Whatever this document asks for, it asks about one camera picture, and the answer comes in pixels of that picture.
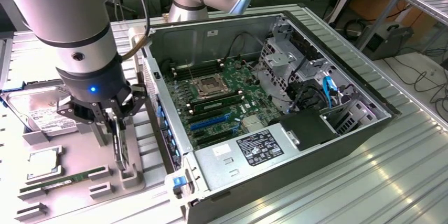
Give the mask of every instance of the hard drive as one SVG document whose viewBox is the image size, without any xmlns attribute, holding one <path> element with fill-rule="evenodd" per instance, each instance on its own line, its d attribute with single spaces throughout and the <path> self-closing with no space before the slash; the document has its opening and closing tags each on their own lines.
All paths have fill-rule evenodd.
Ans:
<svg viewBox="0 0 448 224">
<path fill-rule="evenodd" d="M 69 95 L 61 80 L 28 84 L 22 90 L 0 93 L 0 98 L 28 131 L 57 136 L 77 131 L 72 119 L 56 113 L 57 102 Z"/>
</svg>

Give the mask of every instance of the warning label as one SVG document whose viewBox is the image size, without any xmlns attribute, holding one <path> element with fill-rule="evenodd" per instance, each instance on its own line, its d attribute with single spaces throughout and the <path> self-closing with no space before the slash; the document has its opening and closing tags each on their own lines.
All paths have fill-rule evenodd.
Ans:
<svg viewBox="0 0 448 224">
<path fill-rule="evenodd" d="M 284 154 L 269 130 L 236 141 L 250 166 L 256 166 Z"/>
<path fill-rule="evenodd" d="M 30 111 L 29 117 L 44 133 L 58 131 L 76 126 L 72 119 L 56 113 L 56 108 Z"/>
</svg>

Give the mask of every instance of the motherboard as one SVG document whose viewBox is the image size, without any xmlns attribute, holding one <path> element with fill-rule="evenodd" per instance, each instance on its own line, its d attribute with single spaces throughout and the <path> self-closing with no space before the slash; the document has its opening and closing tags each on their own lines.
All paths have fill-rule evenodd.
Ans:
<svg viewBox="0 0 448 224">
<path fill-rule="evenodd" d="M 281 115 L 244 60 L 174 70 L 164 76 L 196 150 L 256 131 Z"/>
</svg>

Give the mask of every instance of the blue pcie slot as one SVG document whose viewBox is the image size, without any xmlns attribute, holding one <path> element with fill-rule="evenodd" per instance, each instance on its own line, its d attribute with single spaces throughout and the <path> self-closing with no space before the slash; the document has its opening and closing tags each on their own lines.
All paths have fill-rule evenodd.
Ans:
<svg viewBox="0 0 448 224">
<path fill-rule="evenodd" d="M 206 120 L 205 122 L 193 124 L 193 125 L 189 126 L 189 130 L 194 131 L 194 130 L 198 130 L 198 129 L 205 128 L 208 126 L 212 126 L 217 123 L 222 123 L 229 119 L 229 117 L 230 117 L 230 114 L 228 113 L 224 116 L 220 116 L 218 118 L 213 118 L 213 119 Z"/>
</svg>

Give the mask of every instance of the screw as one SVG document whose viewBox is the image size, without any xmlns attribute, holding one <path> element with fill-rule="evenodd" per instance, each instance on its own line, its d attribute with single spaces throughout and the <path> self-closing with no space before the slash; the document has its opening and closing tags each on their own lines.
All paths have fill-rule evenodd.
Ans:
<svg viewBox="0 0 448 224">
<path fill-rule="evenodd" d="M 85 56 L 84 56 L 84 54 L 81 54 L 80 52 L 74 52 L 74 53 L 72 54 L 72 58 L 73 58 L 73 60 L 76 60 L 76 61 L 81 61 L 81 60 L 84 60 Z"/>
</svg>

